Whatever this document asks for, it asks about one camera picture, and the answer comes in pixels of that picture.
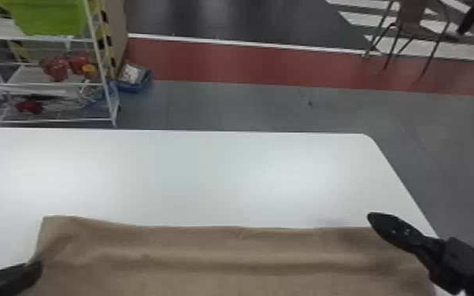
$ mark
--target metal chair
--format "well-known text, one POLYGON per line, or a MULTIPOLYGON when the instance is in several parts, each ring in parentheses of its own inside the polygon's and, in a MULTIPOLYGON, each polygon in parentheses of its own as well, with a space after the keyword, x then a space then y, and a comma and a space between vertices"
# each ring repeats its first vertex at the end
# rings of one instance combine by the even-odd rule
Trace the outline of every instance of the metal chair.
POLYGON ((365 51, 364 56, 367 57, 369 55, 369 52, 372 50, 372 48, 376 47, 380 43, 384 35, 386 35, 386 33, 390 30, 391 27, 396 27, 397 33, 395 34, 393 44, 391 46, 389 54, 387 55, 386 63, 384 64, 383 68, 387 68, 387 66, 390 64, 390 60, 393 57, 395 47, 397 46, 398 38, 401 35, 404 35, 406 37, 409 37, 409 39, 396 54, 400 54, 414 39, 431 40, 435 42, 435 45, 431 51, 430 57, 428 58, 428 60, 426 61, 426 64, 424 65, 423 72, 420 74, 420 76, 424 75, 426 71, 428 70, 428 66, 431 63, 431 60, 434 58, 435 52, 437 51, 439 44, 441 43, 441 40, 443 40, 443 37, 446 34, 446 30, 450 26, 450 17, 448 15, 446 6, 440 0, 436 0, 436 1, 441 6, 441 10, 446 19, 446 25, 440 33, 436 33, 430 30, 429 28, 426 28, 420 25, 420 22, 423 19, 424 10, 426 9, 428 5, 428 0, 390 0, 384 12, 384 15, 382 15, 382 18, 380 19, 379 25, 376 27, 375 34, 373 35, 371 39, 371 44, 369 45, 368 49, 365 51), (382 34, 380 34, 380 37, 378 37, 377 39, 377 36, 379 36, 380 29, 382 28, 384 21, 390 14, 391 6, 395 2, 399 2, 401 6, 398 11, 397 19, 395 22, 389 24, 384 29, 382 34))

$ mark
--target white metal shelf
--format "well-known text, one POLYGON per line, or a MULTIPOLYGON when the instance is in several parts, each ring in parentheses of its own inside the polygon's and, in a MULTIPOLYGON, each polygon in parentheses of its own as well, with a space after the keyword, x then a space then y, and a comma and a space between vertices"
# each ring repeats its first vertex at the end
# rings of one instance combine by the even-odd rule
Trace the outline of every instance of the white metal shelf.
POLYGON ((108 120, 116 127, 119 94, 112 82, 114 73, 110 71, 110 56, 106 54, 109 46, 107 42, 102 46, 99 43, 101 39, 106 41, 106 30, 103 29, 105 23, 100 14, 103 3, 102 0, 96 0, 92 2, 95 6, 90 7, 88 0, 80 1, 87 18, 87 29, 81 36, 26 35, 13 20, 0 18, 0 40, 30 41, 23 43, 22 48, 18 49, 19 54, 9 43, 13 56, 0 58, 0 124, 108 120), (63 47, 64 52, 88 52, 89 64, 97 69, 96 80, 86 80, 69 70, 65 80, 52 82, 51 77, 39 66, 39 61, 63 56, 63 47), (1 70, 7 70, 8 67, 12 72, 1 75, 1 70), (42 106, 38 114, 18 110, 17 105, 27 100, 42 106))
MULTIPOLYGON (((119 101, 113 103, 114 116, 119 108, 119 101)), ((1 124, 38 124, 46 122, 74 122, 74 121, 107 121, 110 120, 109 109, 103 102, 100 108, 83 106, 77 109, 46 110, 40 114, 19 112, 12 102, 6 102, 0 107, 1 124)))
POLYGON ((71 35, 26 35, 15 24, 14 20, 0 18, 0 40, 20 40, 20 41, 43 41, 55 43, 69 43, 69 42, 93 42, 90 38, 76 38, 71 35))

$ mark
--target red toy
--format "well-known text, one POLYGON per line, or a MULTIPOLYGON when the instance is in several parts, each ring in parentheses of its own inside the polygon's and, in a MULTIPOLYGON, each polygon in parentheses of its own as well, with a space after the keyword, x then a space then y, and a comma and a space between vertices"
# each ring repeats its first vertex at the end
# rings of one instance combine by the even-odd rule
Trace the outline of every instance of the red toy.
POLYGON ((33 114, 40 114, 43 112, 43 104, 37 101, 24 101, 17 104, 18 112, 29 111, 33 114))

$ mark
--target white floor stripe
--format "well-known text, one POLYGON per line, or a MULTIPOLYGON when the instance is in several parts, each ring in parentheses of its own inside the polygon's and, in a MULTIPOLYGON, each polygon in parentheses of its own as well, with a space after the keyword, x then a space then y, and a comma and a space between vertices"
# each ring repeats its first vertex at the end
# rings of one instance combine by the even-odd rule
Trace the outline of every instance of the white floor stripe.
MULTIPOLYGON (((177 36, 155 35, 155 34, 129 33, 128 37, 134 38, 134 39, 177 41, 177 42, 183 42, 183 43, 207 43, 207 44, 230 45, 230 46, 275 48, 275 49, 280 49, 280 50, 316 51, 316 52, 326 52, 326 53, 363 54, 365 52, 365 50, 351 50, 351 49, 346 49, 346 48, 299 46, 299 45, 287 45, 287 44, 277 44, 277 43, 254 43, 254 42, 247 42, 247 41, 190 38, 190 37, 177 37, 177 36)), ((380 55, 380 53, 377 51, 373 51, 370 54, 380 55)))
MULTIPOLYGON (((382 0, 327 0, 330 4, 336 4, 341 6, 353 6, 353 7, 364 7, 364 8, 373 8, 373 9, 382 9, 385 10, 388 4, 388 1, 382 0)), ((398 2, 395 2, 391 6, 391 10, 398 11, 400 5, 398 2)), ((427 15, 437 15, 437 13, 431 9, 426 8, 424 11, 427 15)))
MULTIPOLYGON (((365 38, 370 40, 372 36, 366 35, 365 38)), ((400 38, 397 42, 395 50, 401 48, 401 46, 407 41, 406 38, 400 38)), ((378 49, 383 53, 389 52, 393 38, 384 37, 378 45, 378 49)), ((414 40, 408 47, 402 52, 404 55, 422 56, 427 57, 431 53, 434 43, 430 41, 414 40)), ((456 44, 456 43, 441 43, 437 52, 436 57, 461 59, 461 60, 473 60, 474 61, 474 45, 472 44, 456 44)))
MULTIPOLYGON (((382 17, 375 14, 348 13, 344 11, 340 11, 340 14, 351 24, 354 24, 357 26, 365 26, 365 27, 376 27, 379 24, 380 18, 382 17)), ((387 17, 386 20, 384 21, 383 26, 386 27, 387 25, 389 25, 390 23, 393 23, 394 21, 395 21, 395 17, 387 17)), ((420 24, 438 33, 441 32, 445 28, 445 25, 446 25, 444 21, 438 21, 438 20, 422 20, 420 24)), ((457 29, 457 25, 454 23, 450 23, 448 30, 452 31, 456 29, 457 29)))

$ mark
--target tan cloth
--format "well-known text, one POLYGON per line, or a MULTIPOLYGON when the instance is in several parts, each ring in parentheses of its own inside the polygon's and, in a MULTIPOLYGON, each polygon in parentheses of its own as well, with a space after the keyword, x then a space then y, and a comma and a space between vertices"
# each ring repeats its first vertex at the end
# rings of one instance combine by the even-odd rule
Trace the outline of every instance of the tan cloth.
POLYGON ((417 260, 370 228, 148 228, 43 221, 36 296, 429 296, 417 260))

